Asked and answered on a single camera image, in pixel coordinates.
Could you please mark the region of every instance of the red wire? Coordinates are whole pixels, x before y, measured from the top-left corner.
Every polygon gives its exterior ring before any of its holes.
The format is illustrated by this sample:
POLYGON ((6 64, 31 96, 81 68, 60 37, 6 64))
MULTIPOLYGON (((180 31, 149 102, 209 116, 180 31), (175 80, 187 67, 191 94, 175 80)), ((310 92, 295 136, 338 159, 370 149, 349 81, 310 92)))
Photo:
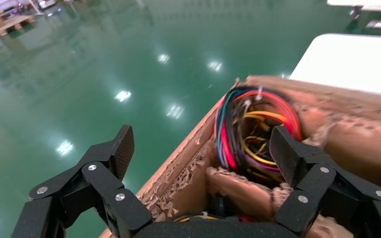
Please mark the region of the red wire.
POLYGON ((227 139, 226 127, 223 125, 223 127, 221 128, 221 143, 223 144, 224 154, 230 168, 236 171, 236 162, 233 159, 233 155, 231 153, 230 146, 227 141, 228 139, 227 139))
POLYGON ((266 166, 264 164, 262 164, 261 166, 262 166, 262 168, 265 168, 267 170, 272 170, 272 171, 275 171, 275 172, 280 172, 279 168, 274 168, 274 167, 266 166))
POLYGON ((249 216, 239 216, 239 219, 242 222, 255 222, 255 219, 253 217, 249 217, 249 216))
MULTIPOLYGON (((238 99, 241 99, 243 97, 246 97, 246 96, 253 96, 253 95, 257 95, 259 92, 257 90, 252 90, 252 91, 249 91, 247 93, 244 93, 238 97, 236 97, 234 100, 238 100, 238 99)), ((291 117, 291 120, 294 122, 294 126, 295 126, 295 137, 297 140, 301 141, 302 140, 302 134, 300 132, 300 122, 299 122, 299 119, 298 117, 296 116, 296 112, 294 111, 294 109, 288 104, 288 102, 286 102, 284 99, 276 96, 275 94, 272 94, 272 93, 269 93, 269 92, 265 92, 265 91, 262 91, 261 92, 262 96, 265 96, 269 99, 272 99, 272 100, 275 100, 277 102, 280 103, 280 105, 282 107, 284 107, 285 109, 287 109, 287 111, 290 113, 290 117, 291 117)))
MULTIPOLYGON (((282 110, 280 104, 277 104, 275 102, 271 102, 271 104, 272 104, 272 106, 274 106, 275 109, 277 109, 280 112, 281 115, 283 115, 283 116, 287 115, 287 113, 285 113, 285 111, 282 110)), ((290 134, 293 134, 294 128, 293 128, 293 125, 291 124, 291 121, 288 122, 287 129, 289 130, 290 134)))

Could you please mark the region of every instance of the bundle of wires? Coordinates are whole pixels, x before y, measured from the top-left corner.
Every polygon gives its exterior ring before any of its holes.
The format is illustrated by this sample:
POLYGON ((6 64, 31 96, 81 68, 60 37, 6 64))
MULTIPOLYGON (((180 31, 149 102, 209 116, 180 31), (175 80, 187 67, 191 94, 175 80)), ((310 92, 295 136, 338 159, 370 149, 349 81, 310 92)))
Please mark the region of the bundle of wires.
POLYGON ((282 182, 269 154, 274 126, 284 126, 296 140, 303 139, 299 118, 285 97, 261 87, 230 90, 219 106, 214 126, 221 165, 249 179, 255 176, 263 181, 282 182))
MULTIPOLYGON (((223 220, 223 219, 230 218, 230 217, 220 217, 220 216, 215 216, 215 215, 208 214, 205 212, 201 212, 201 213, 196 213, 196 214, 189 214, 189 215, 183 215, 183 216, 175 217, 175 218, 172 218, 172 221, 174 221, 174 222, 189 222, 189 221, 191 221, 191 218, 200 218, 200 219, 206 219, 206 220, 210 220, 210 221, 218 221, 218 220, 223 220)), ((250 217, 250 216, 234 216, 233 218, 236 218, 236 221, 241 221, 241 222, 256 222, 256 219, 253 217, 250 217)))

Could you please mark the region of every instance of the wooden pallet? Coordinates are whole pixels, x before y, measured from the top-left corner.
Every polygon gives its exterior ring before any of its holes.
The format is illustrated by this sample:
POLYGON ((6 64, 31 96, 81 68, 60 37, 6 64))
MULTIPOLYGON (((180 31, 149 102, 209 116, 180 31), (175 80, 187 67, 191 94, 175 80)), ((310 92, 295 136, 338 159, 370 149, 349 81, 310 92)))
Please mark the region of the wooden pallet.
POLYGON ((13 16, 7 20, 5 20, 5 25, 0 27, 0 36, 5 36, 8 34, 8 30, 18 30, 21 29, 21 25, 24 23, 32 23, 34 22, 33 16, 21 15, 21 16, 13 16))

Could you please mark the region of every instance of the torn cardboard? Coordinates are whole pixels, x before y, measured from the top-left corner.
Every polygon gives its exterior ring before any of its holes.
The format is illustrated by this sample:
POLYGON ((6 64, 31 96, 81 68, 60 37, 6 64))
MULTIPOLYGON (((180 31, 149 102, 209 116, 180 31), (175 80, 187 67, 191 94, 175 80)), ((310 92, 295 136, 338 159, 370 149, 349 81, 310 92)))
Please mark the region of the torn cardboard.
MULTIPOLYGON (((341 168, 381 186, 381 95, 272 76, 249 76, 243 85, 261 85, 285 95, 299 114, 305 143, 322 147, 341 168)), ((264 219, 272 219, 279 207, 277 204, 284 201, 286 196, 271 196, 271 193, 281 194, 281 190, 287 191, 285 188, 269 191, 261 185, 239 180, 239 177, 226 179, 228 185, 240 183, 238 193, 226 187, 216 187, 216 183, 228 178, 224 172, 213 177, 209 169, 217 163, 212 134, 220 101, 138 192, 137 196, 156 221, 164 221, 176 214, 201 212, 206 206, 208 190, 228 194, 241 202, 238 202, 240 209, 259 218, 260 214, 265 214, 264 219), (262 206, 255 211, 245 208, 244 203, 248 202, 245 196, 250 196, 249 191, 260 194, 260 198, 254 198, 258 204, 269 204, 274 197, 272 204, 275 205, 262 206)), ((310 238, 334 238, 334 233, 339 234, 342 228, 322 217, 316 223, 316 233, 312 236, 317 236, 310 238)), ((106 231, 100 237, 109 235, 106 231)))

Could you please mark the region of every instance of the white table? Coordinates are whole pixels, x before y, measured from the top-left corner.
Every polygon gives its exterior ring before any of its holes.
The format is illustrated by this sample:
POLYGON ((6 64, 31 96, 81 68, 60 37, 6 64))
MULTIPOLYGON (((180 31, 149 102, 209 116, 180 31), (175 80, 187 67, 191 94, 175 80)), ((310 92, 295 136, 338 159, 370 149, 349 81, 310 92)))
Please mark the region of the white table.
MULTIPOLYGON (((352 6, 350 15, 353 21, 359 19, 361 11, 381 11, 381 0, 327 0, 326 2, 333 6, 352 6)), ((381 29, 381 21, 371 21, 366 27, 381 29)))
POLYGON ((290 79, 381 94, 381 37, 316 37, 290 79))

